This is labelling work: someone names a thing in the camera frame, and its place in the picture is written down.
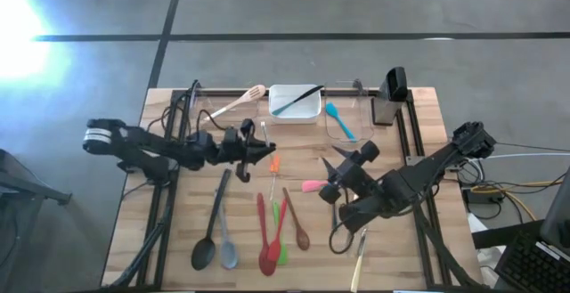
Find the wooden tabletop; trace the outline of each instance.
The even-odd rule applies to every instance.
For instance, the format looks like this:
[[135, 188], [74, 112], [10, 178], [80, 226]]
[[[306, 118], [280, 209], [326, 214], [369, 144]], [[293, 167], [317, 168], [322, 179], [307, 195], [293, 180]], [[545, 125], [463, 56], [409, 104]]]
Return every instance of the wooden tabletop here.
[[[419, 127], [427, 154], [437, 151], [446, 144], [444, 122], [432, 87], [412, 88]], [[172, 89], [151, 89], [142, 113], [141, 126], [159, 118], [170, 101]], [[213, 102], [204, 107], [217, 107], [231, 99], [210, 98]], [[334, 98], [339, 114], [346, 119], [348, 126], [361, 126], [357, 103], [349, 98]], [[255, 115], [254, 106], [234, 111], [220, 118], [220, 125], [238, 125], [243, 116]], [[407, 111], [403, 112], [408, 139], [413, 139]], [[317, 124], [275, 125], [267, 111], [267, 102], [262, 100], [255, 118], [258, 139], [263, 139], [259, 122], [267, 124], [269, 138], [277, 144], [277, 154], [281, 157], [281, 169], [274, 190], [274, 200], [281, 203], [282, 188], [289, 190], [300, 223], [311, 239], [311, 247], [302, 251], [295, 241], [293, 219], [288, 212], [283, 224], [283, 241], [289, 251], [289, 262], [277, 267], [273, 276], [264, 276], [258, 268], [257, 258], [261, 249], [261, 232], [257, 216], [257, 193], [265, 196], [265, 219], [268, 227], [268, 240], [274, 237], [273, 210], [269, 201], [271, 175], [269, 159], [263, 159], [256, 166], [250, 166], [250, 183], [242, 183], [235, 175], [228, 184], [223, 205], [227, 215], [229, 234], [236, 243], [240, 261], [233, 270], [225, 270], [220, 265], [219, 245], [221, 243], [220, 224], [216, 221], [213, 240], [217, 252], [211, 264], [202, 271], [191, 267], [191, 252], [194, 244], [206, 234], [208, 219], [214, 203], [214, 191], [218, 187], [225, 165], [206, 164], [200, 171], [181, 170], [175, 211], [172, 220], [170, 241], [165, 266], [163, 290], [348, 290], [356, 264], [355, 252], [358, 237], [348, 254], [335, 255], [328, 247], [331, 229], [331, 208], [319, 198], [316, 192], [301, 192], [301, 183], [309, 179], [325, 179], [327, 174], [321, 157], [338, 165], [342, 158], [330, 146], [339, 145], [354, 149], [362, 145], [339, 142], [331, 138], [332, 129], [327, 134], [327, 124], [322, 113]], [[211, 124], [204, 126], [220, 141], [221, 132]], [[161, 125], [152, 126], [151, 131], [163, 135]], [[380, 148], [380, 156], [364, 168], [377, 178], [391, 168], [403, 165], [397, 125], [373, 128], [374, 141]], [[142, 175], [130, 175], [125, 191], [142, 183]], [[113, 234], [109, 258], [103, 276], [103, 284], [117, 279], [140, 249], [147, 223], [152, 188], [143, 187], [123, 200], [118, 212], [118, 220]], [[471, 239], [460, 190], [455, 183], [441, 183], [436, 196], [436, 205], [446, 246], [451, 250], [460, 265], [476, 281], [481, 281], [481, 273], [476, 260], [476, 251]], [[411, 215], [391, 219], [376, 218], [369, 224], [367, 243], [364, 252], [359, 289], [424, 289], [424, 279], [419, 258], [417, 235]], [[344, 234], [339, 234], [339, 243], [344, 242]], [[154, 257], [151, 256], [149, 277], [154, 274]], [[436, 254], [431, 249], [432, 265], [436, 278], [439, 277]]]

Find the white dish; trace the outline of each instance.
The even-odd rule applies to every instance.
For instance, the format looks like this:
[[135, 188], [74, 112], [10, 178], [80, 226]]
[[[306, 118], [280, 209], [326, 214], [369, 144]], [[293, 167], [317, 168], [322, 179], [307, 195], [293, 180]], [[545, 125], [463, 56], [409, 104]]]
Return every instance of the white dish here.
[[293, 102], [316, 85], [272, 85], [269, 87], [269, 113], [275, 124], [313, 124], [321, 114], [321, 94], [315, 92], [305, 99], [294, 103], [278, 116], [273, 112]]

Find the green spatula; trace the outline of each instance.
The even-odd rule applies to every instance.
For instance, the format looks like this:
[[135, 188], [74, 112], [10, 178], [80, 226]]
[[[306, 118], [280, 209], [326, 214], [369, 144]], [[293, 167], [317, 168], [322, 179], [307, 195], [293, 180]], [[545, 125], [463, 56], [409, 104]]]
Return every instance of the green spatula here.
[[[273, 219], [275, 220], [275, 226], [279, 224], [279, 204], [276, 201], [273, 202]], [[287, 257], [287, 246], [283, 244], [283, 233], [281, 233], [281, 237], [279, 238], [281, 242], [281, 253], [279, 254], [279, 259], [277, 260], [277, 265], [285, 265], [289, 258]]]

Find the gray floor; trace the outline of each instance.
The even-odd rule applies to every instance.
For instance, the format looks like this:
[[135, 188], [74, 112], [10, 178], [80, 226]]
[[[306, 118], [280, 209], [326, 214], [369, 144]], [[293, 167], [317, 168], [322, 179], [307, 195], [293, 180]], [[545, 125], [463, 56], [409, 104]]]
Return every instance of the gray floor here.
[[[24, 3], [40, 20], [36, 34], [108, 35], [159, 34], [169, 1]], [[173, 33], [570, 31], [569, 2], [180, 0]], [[26, 24], [26, 14], [10, 14], [14, 25]], [[21, 29], [3, 26], [3, 34]], [[0, 47], [0, 148], [54, 188], [74, 194], [67, 207], [46, 203], [42, 208], [10, 291], [97, 287], [125, 175], [114, 159], [81, 149], [85, 123], [98, 117], [138, 121], [157, 47], [156, 42]], [[570, 40], [553, 39], [170, 43], [159, 87], [186, 87], [194, 78], [210, 87], [356, 77], [378, 85], [391, 67], [402, 65], [410, 85], [437, 88], [449, 133], [464, 121], [482, 120], [503, 142], [568, 148], [568, 52]], [[536, 151], [499, 146], [496, 154], [517, 152]], [[542, 181], [562, 174], [570, 158], [489, 159], [484, 166], [489, 179]], [[540, 217], [554, 191], [522, 198]], [[493, 212], [473, 209], [481, 215]], [[506, 204], [500, 217], [485, 223], [516, 222], [514, 209]]]

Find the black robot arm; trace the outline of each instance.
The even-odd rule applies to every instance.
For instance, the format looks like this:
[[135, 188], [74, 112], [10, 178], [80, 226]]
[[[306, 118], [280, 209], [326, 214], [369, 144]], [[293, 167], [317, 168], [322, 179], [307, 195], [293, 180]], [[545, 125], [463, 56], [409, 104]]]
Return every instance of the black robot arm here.
[[482, 123], [466, 123], [453, 132], [451, 143], [433, 155], [414, 166], [390, 170], [377, 180], [362, 169], [366, 160], [372, 161], [379, 155], [373, 142], [364, 144], [361, 152], [337, 149], [346, 159], [337, 168], [323, 159], [329, 185], [319, 195], [330, 204], [340, 197], [339, 188], [350, 189], [358, 195], [358, 199], [338, 209], [344, 226], [354, 233], [376, 216], [389, 218], [410, 213], [411, 207], [423, 201], [431, 186], [441, 181], [448, 166], [462, 166], [469, 158], [486, 158], [493, 152], [495, 143]]
[[[258, 141], [255, 124], [251, 119], [243, 120], [240, 130], [228, 127], [224, 139], [216, 144], [212, 134], [205, 130], [190, 134], [184, 141], [167, 140], [149, 133], [139, 126], [127, 126], [118, 119], [90, 119], [83, 141], [83, 149], [95, 155], [113, 155], [121, 162], [118, 166], [126, 172], [140, 168], [155, 184], [168, 181], [170, 162], [178, 163], [190, 170], [199, 170], [208, 162], [211, 165], [240, 162], [236, 175], [242, 182], [249, 182], [248, 164], [256, 164], [275, 151], [275, 144], [269, 147]], [[153, 157], [149, 151], [158, 154]]]

